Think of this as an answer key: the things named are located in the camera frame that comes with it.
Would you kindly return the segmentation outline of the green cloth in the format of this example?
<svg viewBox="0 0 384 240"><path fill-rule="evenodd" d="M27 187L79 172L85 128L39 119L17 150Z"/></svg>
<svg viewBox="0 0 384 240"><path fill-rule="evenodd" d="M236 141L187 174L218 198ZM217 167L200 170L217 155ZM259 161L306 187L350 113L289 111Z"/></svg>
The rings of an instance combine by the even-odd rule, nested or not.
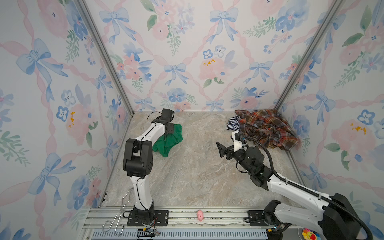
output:
<svg viewBox="0 0 384 240"><path fill-rule="evenodd" d="M174 125L174 133L161 136L153 145L153 151L168 157L171 149L183 141L182 126Z"/></svg>

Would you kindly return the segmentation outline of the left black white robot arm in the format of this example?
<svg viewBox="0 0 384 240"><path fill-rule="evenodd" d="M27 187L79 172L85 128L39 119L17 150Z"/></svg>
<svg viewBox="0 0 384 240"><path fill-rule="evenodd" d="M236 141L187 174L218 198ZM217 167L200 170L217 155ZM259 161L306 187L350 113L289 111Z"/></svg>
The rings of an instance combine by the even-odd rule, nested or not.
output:
<svg viewBox="0 0 384 240"><path fill-rule="evenodd" d="M123 170L133 184L135 204L131 218L134 223L150 225L155 221L154 199L147 181L154 165L153 144L172 133L173 123L153 122L141 135L126 141Z"/></svg>

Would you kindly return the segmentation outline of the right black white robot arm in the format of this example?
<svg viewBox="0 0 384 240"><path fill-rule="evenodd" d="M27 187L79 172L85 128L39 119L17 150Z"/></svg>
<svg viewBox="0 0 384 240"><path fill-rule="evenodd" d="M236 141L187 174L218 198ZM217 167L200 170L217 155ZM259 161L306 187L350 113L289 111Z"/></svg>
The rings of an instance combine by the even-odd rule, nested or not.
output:
<svg viewBox="0 0 384 240"><path fill-rule="evenodd" d="M254 185L299 204L299 207L293 207L272 200L263 212L268 225L297 225L313 230L328 240L356 240L361 231L366 233L367 240L374 238L346 197L320 193L279 175L265 146L257 144L250 147L240 141L234 141L229 147L220 143L216 145L220 156L227 160L234 159Z"/></svg>

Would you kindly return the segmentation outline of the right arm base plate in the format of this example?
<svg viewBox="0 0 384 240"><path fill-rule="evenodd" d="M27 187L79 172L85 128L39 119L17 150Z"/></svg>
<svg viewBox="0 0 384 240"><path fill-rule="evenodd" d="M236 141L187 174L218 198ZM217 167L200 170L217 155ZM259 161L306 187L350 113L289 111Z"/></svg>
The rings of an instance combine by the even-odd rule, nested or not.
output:
<svg viewBox="0 0 384 240"><path fill-rule="evenodd" d="M267 227L269 224L266 222L265 214L263 210L248 210L248 216L244 218L244 221L250 224L251 227Z"/></svg>

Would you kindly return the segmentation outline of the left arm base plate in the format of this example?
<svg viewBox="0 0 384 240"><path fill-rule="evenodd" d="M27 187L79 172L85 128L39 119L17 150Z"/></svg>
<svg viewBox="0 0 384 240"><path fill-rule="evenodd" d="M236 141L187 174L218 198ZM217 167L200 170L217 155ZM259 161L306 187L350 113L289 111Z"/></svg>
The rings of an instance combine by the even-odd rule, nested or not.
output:
<svg viewBox="0 0 384 240"><path fill-rule="evenodd" d="M166 227L169 222L168 210L148 211L125 211L123 217L127 219L128 227Z"/></svg>

